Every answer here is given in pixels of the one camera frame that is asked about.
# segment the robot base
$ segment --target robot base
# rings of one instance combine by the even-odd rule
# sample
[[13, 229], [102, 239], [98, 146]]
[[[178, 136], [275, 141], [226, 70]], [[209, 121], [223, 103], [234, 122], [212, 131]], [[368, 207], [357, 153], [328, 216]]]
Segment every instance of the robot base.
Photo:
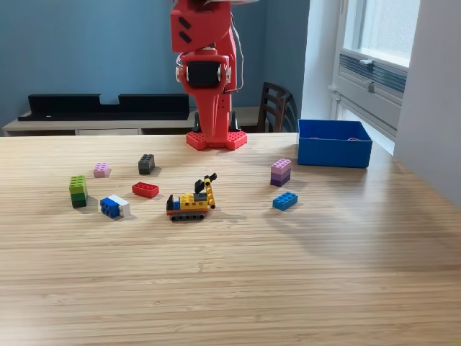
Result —
[[228, 140], [225, 143], [208, 143], [205, 141], [203, 133], [189, 132], [187, 134], [187, 144], [197, 150], [205, 150], [206, 148], [227, 148], [234, 151], [248, 142], [248, 136], [243, 131], [229, 132]]

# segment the white lego brick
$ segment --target white lego brick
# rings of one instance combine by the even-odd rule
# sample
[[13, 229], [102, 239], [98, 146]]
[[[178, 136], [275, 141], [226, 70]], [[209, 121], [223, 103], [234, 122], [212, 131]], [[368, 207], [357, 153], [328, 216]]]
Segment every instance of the white lego brick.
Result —
[[127, 202], [123, 198], [118, 197], [117, 195], [112, 195], [112, 196], [109, 196], [108, 198], [118, 204], [118, 208], [120, 210], [120, 216], [123, 216], [125, 218], [131, 215], [129, 202]]

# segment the window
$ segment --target window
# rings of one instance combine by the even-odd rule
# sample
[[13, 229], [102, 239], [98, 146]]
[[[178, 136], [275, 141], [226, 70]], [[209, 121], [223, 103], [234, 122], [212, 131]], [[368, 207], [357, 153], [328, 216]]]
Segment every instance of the window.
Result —
[[420, 0], [350, 0], [344, 48], [408, 67]]
[[344, 105], [395, 137], [420, 0], [341, 0], [333, 117]]

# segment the blue box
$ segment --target blue box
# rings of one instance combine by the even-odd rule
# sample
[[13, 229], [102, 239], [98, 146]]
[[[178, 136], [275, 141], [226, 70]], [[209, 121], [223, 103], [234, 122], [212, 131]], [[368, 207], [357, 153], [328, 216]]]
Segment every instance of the blue box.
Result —
[[272, 207], [281, 211], [286, 211], [297, 203], [297, 195], [286, 192], [272, 201]]
[[359, 121], [299, 119], [298, 129], [298, 164], [368, 167], [373, 141]]

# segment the green lego brick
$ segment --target green lego brick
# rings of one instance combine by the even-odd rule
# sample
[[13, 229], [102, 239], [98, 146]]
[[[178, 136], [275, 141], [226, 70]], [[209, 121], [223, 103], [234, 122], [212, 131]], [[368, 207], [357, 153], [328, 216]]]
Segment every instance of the green lego brick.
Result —
[[75, 200], [72, 201], [73, 208], [83, 208], [86, 207], [86, 200]]
[[86, 180], [83, 175], [79, 175], [71, 178], [71, 183], [69, 184], [69, 191], [71, 194], [84, 193], [87, 195], [86, 191]]
[[71, 200], [72, 202], [76, 202], [77, 200], [86, 200], [86, 193], [72, 193]]

